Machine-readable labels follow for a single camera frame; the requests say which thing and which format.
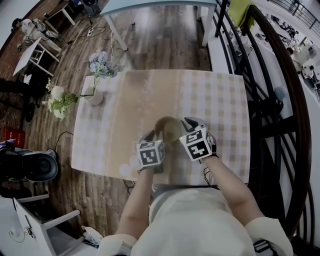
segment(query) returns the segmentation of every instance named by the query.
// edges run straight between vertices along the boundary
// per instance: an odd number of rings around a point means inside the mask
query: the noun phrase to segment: chair
[[[51,234],[53,233],[53,229],[56,225],[61,224],[79,215],[80,211],[74,210],[59,218],[42,223],[39,219],[37,219],[22,205],[23,203],[33,202],[33,201],[47,199],[47,198],[49,198],[48,194],[27,197],[22,199],[13,198],[13,204],[18,214],[18,218],[20,220],[22,228],[24,229],[24,232],[28,233],[28,236],[33,238],[32,240],[34,240],[34,243],[39,246],[42,252],[42,255],[64,256],[67,253],[69,253],[71,250],[79,246],[84,240],[84,237],[80,237],[79,239],[73,239],[70,237],[68,239],[66,238],[66,236],[68,237],[67,234],[55,228],[56,231],[60,233],[58,236],[62,237],[64,240],[67,240],[68,243],[65,245],[65,247],[59,243],[58,246],[54,248],[51,241]]]

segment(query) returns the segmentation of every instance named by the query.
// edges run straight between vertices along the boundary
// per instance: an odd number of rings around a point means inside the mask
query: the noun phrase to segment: table
[[[54,32],[56,32],[57,34],[59,34],[59,32],[51,25],[51,23],[49,22],[49,19],[51,19],[53,16],[55,16],[56,14],[63,12],[64,16],[70,21],[70,23],[72,24],[72,26],[75,26],[76,23],[74,22],[74,20],[70,17],[70,15],[67,13],[66,11],[66,7],[69,6],[69,2],[68,1],[63,1],[60,4],[58,4],[53,10],[52,12],[50,12],[48,14],[48,18],[44,20],[44,22],[50,27],[51,30],[53,30]]]
[[[46,72],[47,74],[49,74],[50,76],[54,76],[52,73],[50,73],[49,71],[47,71],[45,68],[43,68],[42,66],[39,65],[41,58],[43,57],[44,53],[48,53],[52,58],[54,58],[57,62],[60,62],[60,60],[58,60],[50,51],[48,51],[46,48],[44,48],[42,46],[42,44],[40,43],[41,38],[39,38],[37,41],[35,41],[32,45],[30,45],[21,55],[20,60],[18,62],[18,64],[15,67],[15,70],[13,72],[13,77],[22,69],[24,69],[28,63],[33,63],[34,65],[36,65],[39,69],[41,69],[42,71]]]
[[[119,1],[119,0],[109,0],[106,6],[101,11],[108,22],[110,28],[112,29],[115,38],[121,45],[122,49],[126,51],[128,49],[125,41],[120,36],[113,19],[112,14],[128,11],[136,8],[152,7],[152,6],[169,6],[169,5],[186,5],[186,6],[198,6],[198,7],[209,7],[206,24],[204,28],[204,35],[202,46],[205,47],[208,43],[208,36],[212,25],[212,19],[214,16],[215,7],[217,6],[216,0],[130,0],[130,1]]]
[[[275,24],[274,22],[270,22],[270,24],[272,25],[272,27],[274,28],[275,32],[278,35],[283,36],[284,38],[291,40],[291,36],[287,33],[287,31],[282,29],[278,24]]]
[[[82,93],[93,85],[85,79]],[[242,76],[196,70],[135,70],[101,79],[105,99],[98,106],[78,103],[71,167],[136,180],[136,144],[165,116],[204,120],[217,139],[217,154],[245,183],[249,180],[250,125]],[[191,162],[182,144],[166,145],[164,172],[155,184],[206,185],[205,164]]]

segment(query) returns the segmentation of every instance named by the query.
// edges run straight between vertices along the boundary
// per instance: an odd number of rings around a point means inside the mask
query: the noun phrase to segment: checkered tablecloth
[[[82,92],[92,86],[85,79]],[[203,119],[217,140],[217,154],[243,182],[249,180],[250,127],[242,76],[195,70],[139,70],[101,80],[98,106],[81,98],[71,166],[98,175],[136,180],[136,144],[165,116]],[[164,172],[154,183],[204,185],[205,164],[191,162],[176,141],[165,145]]]

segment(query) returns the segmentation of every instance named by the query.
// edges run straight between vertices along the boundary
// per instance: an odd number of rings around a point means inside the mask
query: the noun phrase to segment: white shirt
[[[162,194],[150,206],[149,221],[138,241],[127,234],[105,237],[97,256],[256,256],[273,255],[272,249],[279,256],[293,255],[277,219],[261,217],[244,227],[213,188]],[[257,241],[262,242],[254,248]],[[256,252],[265,247],[269,252]]]
[[[303,76],[304,76],[305,78],[310,78],[310,79],[311,79],[311,78],[314,76],[314,71],[311,70],[309,66],[307,66],[306,68],[304,68],[304,69],[302,70],[302,73],[303,73]]]
[[[24,19],[22,21],[21,30],[26,36],[30,36],[35,28],[35,25],[32,23],[32,21],[28,18]]]

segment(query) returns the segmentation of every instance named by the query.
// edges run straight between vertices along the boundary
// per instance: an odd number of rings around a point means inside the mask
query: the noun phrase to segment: railing
[[[272,2],[292,16],[302,21],[310,30],[316,33],[320,37],[320,22],[319,20],[298,0],[267,0]]]
[[[257,59],[259,61],[263,77],[265,80],[267,92],[263,91],[262,88],[256,83],[253,71],[248,60],[245,48],[242,44],[241,38],[232,23],[228,13],[226,12],[226,6],[230,4],[229,0],[223,0],[222,2],[218,1],[220,6],[220,11],[216,8],[215,13],[219,17],[216,27],[216,37],[221,37],[221,27],[224,30],[224,34],[228,41],[231,54],[234,62],[234,74],[242,75],[244,78],[244,84],[247,92],[253,98],[253,108],[255,111],[255,117],[250,119],[250,126],[254,126],[255,134],[251,134],[251,142],[255,143],[256,148],[262,149],[263,145],[266,144],[265,139],[273,137],[274,138],[274,162],[272,166],[274,167],[274,180],[276,187],[272,188],[277,191],[277,200],[279,203],[277,218],[280,220],[280,223],[287,234],[291,239],[296,232],[297,228],[299,229],[299,221],[303,214],[303,232],[304,239],[307,239],[307,213],[305,202],[307,198],[307,193],[309,193],[310,200],[310,212],[311,212],[311,239],[310,243],[313,244],[314,239],[314,210],[313,210],[313,201],[312,201],[312,192],[310,188],[310,171],[311,171],[311,129],[310,129],[310,120],[308,114],[308,108],[306,99],[304,96],[304,91],[300,83],[298,74],[296,72],[295,66],[286,51],[284,44],[279,38],[276,31],[273,29],[272,25],[268,22],[265,16],[256,6],[250,6],[247,12],[247,18],[253,17],[257,24],[260,26],[260,29],[264,33],[267,41],[270,43],[270,46],[275,54],[275,57],[281,68],[287,90],[289,93],[292,112],[293,115],[288,118],[282,118],[280,114],[277,113],[277,102],[274,93],[274,87],[270,79],[270,75],[265,64],[265,61],[262,57],[260,49],[254,39],[254,36],[251,34],[248,27],[244,27],[242,30],[243,35],[247,35],[254,52],[256,53]],[[226,18],[227,22],[230,25],[230,28],[235,36],[239,49],[242,53],[242,59],[239,60],[236,55],[235,48],[231,43],[229,36],[229,31],[227,31],[226,26],[223,22],[223,18]],[[264,113],[263,104],[267,102],[268,108],[271,109],[270,112],[266,115]],[[287,138],[285,135],[289,136],[291,144],[295,149],[295,157],[292,148],[289,146]],[[284,161],[286,166],[286,171],[291,182],[292,195],[288,208],[288,212],[285,215],[284,203],[282,199],[281,186],[280,186],[280,173],[281,173],[281,161]],[[260,184],[263,183],[263,174],[265,166],[265,154],[261,150],[259,154],[258,165],[260,167]],[[255,197],[260,203],[260,192],[261,187],[258,188],[257,192],[254,193]]]

